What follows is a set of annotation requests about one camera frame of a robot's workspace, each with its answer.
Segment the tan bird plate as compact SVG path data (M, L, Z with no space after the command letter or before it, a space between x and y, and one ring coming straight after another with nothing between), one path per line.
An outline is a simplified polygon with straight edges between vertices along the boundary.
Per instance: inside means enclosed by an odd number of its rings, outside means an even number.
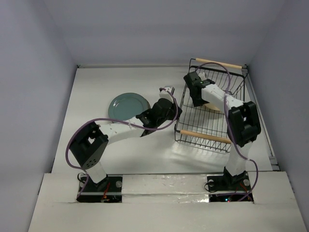
M207 103L207 104L204 104L204 106L210 110L213 110L213 111L220 111L220 109L218 107L216 107L215 105L211 104L211 103Z

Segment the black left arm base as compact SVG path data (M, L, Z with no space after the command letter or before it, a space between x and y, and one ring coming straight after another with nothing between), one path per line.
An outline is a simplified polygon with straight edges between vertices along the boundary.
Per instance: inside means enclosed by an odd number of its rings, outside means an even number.
M122 202L122 175L107 176L95 184L84 173L78 173L79 188L77 202L80 203L121 203Z

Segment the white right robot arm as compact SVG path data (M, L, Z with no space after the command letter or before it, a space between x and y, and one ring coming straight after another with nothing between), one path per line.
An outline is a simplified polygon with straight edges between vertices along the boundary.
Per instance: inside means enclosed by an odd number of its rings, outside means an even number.
M229 95L210 79L202 80L193 71L184 76L189 94L195 107L211 103L224 113L227 122L227 134L232 142L230 155L223 176L222 184L226 189L234 189L240 183L238 175L246 169L249 151L261 126L256 104L243 102Z

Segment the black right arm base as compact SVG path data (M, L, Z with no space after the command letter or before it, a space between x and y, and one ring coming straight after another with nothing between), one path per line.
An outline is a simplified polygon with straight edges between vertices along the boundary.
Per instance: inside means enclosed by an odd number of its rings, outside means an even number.
M251 183L246 171L232 175L225 167L222 174L207 175L204 189L210 193L211 202L254 202Z

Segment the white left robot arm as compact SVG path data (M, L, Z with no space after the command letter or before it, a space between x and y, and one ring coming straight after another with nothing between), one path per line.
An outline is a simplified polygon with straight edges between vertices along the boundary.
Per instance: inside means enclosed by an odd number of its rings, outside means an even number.
M106 188L108 175L100 159L107 145L135 137L144 137L169 127L179 119L182 109L173 100L160 98L152 108L127 120L96 118L81 126L69 140L66 148L66 160L71 152L78 162L77 169L85 171L90 178L90 185L97 191Z

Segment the teal green plate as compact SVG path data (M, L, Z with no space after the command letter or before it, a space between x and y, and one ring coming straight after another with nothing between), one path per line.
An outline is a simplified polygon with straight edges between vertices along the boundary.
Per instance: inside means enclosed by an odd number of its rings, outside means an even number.
M115 97L108 108L109 118L129 120L145 111L146 99L137 93L123 93Z

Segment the black wire dish rack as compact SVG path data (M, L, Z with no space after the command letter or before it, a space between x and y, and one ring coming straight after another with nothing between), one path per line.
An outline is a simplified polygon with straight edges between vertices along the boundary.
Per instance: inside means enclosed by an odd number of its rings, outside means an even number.
M199 68L199 65L201 65L200 62L196 61L195 58L191 58L188 71L197 71L197 73L205 72L207 79L214 81L222 90L226 89L228 86L228 77L223 68L216 65L207 65ZM187 86L183 88L179 106L183 112L174 127L175 141L198 148L229 152L230 144L228 143L181 134L181 130L185 130L227 139L227 123L222 112L210 110L204 105L194 107Z

